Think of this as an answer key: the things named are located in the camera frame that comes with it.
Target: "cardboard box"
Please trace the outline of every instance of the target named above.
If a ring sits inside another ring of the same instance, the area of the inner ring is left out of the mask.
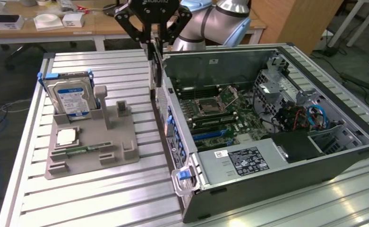
[[[20,30],[24,18],[20,15],[0,15],[0,30]]]
[[[82,27],[83,17],[81,13],[66,14],[62,18],[62,24],[65,27]]]
[[[57,18],[52,23],[40,23],[37,19],[33,19],[37,32],[49,31],[63,28],[63,25]]]

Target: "green circuit board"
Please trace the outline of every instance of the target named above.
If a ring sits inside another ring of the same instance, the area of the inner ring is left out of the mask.
[[[213,117],[214,115],[235,112],[234,115],[230,115],[235,117],[230,123],[218,124],[215,123],[217,121],[203,120],[205,123],[210,122],[207,127],[199,128],[206,131],[205,134],[207,134],[207,131],[213,132],[221,130],[225,130],[225,134],[213,138],[195,140],[194,143],[198,151],[255,141],[267,134],[267,130],[249,102],[242,92],[237,91],[235,87],[231,86],[227,86],[217,96],[179,100],[183,115],[187,119],[191,119],[191,121],[206,116]],[[199,133],[197,133],[198,130],[193,128],[191,121],[187,122],[191,135],[194,136]]]

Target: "wooden desk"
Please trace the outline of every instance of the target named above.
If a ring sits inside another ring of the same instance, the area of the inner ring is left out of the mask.
[[[75,5],[86,8],[93,8],[91,1],[73,1]],[[67,35],[86,35],[94,34],[94,16],[93,14],[83,15],[83,26],[70,27],[57,30],[37,32],[33,22],[33,18],[37,16],[37,12],[45,10],[45,6],[25,7],[16,1],[9,1],[5,4],[6,11],[10,14],[21,15],[26,20],[24,21],[21,30],[0,30],[0,38],[26,38],[26,37],[48,37],[48,36],[67,36]]]
[[[251,9],[266,23],[259,43],[291,42],[310,54],[342,0],[253,0]]]
[[[114,0],[78,0],[73,3],[89,9],[101,9]],[[45,43],[91,40],[97,51],[103,51],[103,40],[129,38],[115,20],[103,15],[101,11],[91,11],[83,15],[83,26],[81,28],[62,28],[57,30],[37,32],[33,17],[37,12],[45,10],[45,6],[24,7],[18,2],[9,1],[5,5],[6,11],[26,18],[21,30],[0,31],[0,44]],[[249,43],[257,44],[266,25],[257,19],[254,12],[250,12],[250,35]],[[130,17],[131,24],[141,29],[141,23],[135,17]]]

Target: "red cable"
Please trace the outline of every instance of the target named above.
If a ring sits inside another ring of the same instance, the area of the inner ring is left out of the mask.
[[[297,115],[295,115],[295,121],[293,122],[293,130],[295,129],[295,127],[297,127]]]

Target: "robotic arm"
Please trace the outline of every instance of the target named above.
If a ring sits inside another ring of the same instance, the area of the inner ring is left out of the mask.
[[[191,19],[173,44],[173,51],[205,49],[205,38],[227,47],[238,45],[250,26],[249,0],[182,0]]]
[[[211,0],[181,0],[181,5],[178,0],[129,0],[115,9],[115,21],[130,38],[146,47],[155,87],[161,86],[163,44],[173,45],[174,51],[205,49],[205,38],[227,47],[238,45],[250,25],[247,2],[219,0],[214,6]],[[141,31],[129,22],[127,9],[142,23]],[[167,28],[174,14],[177,19]],[[157,25],[155,34],[151,25]]]
[[[142,23],[139,31],[129,22],[127,8]],[[170,17],[177,15],[173,24],[166,27]],[[146,46],[147,60],[155,66],[153,80],[155,87],[161,86],[161,59],[163,43],[173,44],[182,28],[190,20],[191,14],[178,0],[130,0],[125,6],[115,10],[114,19],[134,41]],[[157,33],[151,34],[151,25],[157,25]]]

